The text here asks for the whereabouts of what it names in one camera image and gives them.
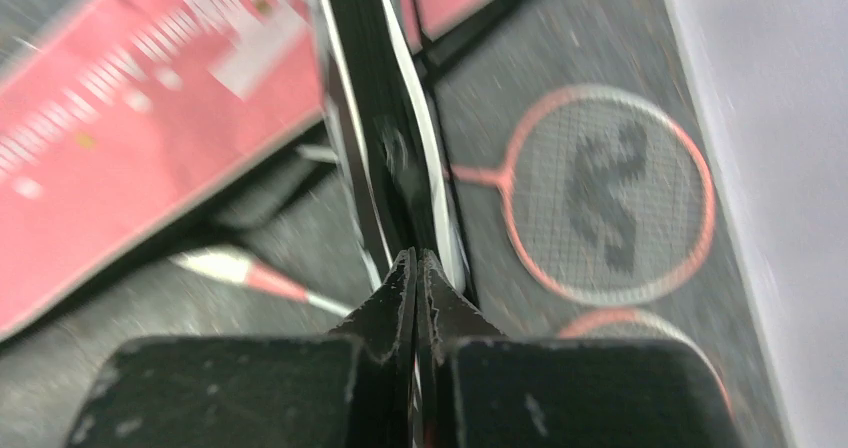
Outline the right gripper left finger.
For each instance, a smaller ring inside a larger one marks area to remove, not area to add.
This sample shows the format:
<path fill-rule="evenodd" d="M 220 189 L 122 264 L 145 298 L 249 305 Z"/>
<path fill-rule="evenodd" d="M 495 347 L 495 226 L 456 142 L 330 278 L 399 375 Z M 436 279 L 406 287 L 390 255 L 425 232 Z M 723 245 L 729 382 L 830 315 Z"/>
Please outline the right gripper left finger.
<path fill-rule="evenodd" d="M 304 336 L 150 336 L 103 364 L 67 447 L 410 447 L 416 254 Z"/>

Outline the pink sport racket bag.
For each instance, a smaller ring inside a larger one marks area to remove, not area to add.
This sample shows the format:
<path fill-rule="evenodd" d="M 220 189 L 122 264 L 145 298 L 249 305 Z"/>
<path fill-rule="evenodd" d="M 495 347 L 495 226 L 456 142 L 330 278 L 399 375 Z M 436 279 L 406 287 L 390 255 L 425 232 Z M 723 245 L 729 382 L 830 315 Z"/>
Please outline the pink sport racket bag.
<path fill-rule="evenodd" d="M 309 0 L 90 0 L 1 86 L 1 335 L 320 115 Z"/>

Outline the black sport racket bag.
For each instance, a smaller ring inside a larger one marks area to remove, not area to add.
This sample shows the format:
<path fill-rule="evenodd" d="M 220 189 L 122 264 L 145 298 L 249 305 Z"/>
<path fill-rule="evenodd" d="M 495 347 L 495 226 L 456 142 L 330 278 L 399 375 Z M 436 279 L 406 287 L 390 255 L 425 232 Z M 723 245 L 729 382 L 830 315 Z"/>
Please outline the black sport racket bag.
<path fill-rule="evenodd" d="M 454 289 L 477 303 L 400 0 L 313 0 L 312 23 L 324 123 L 372 285 L 400 251 L 429 249 Z"/>

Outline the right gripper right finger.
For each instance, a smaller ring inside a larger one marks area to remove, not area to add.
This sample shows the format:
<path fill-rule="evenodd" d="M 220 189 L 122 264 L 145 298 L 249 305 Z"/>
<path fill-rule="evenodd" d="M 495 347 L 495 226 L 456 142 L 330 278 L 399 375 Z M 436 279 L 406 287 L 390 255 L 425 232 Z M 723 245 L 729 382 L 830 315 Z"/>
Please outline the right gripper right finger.
<path fill-rule="evenodd" d="M 431 251 L 417 268 L 427 447 L 738 447 L 726 390 L 670 337 L 509 338 Z"/>

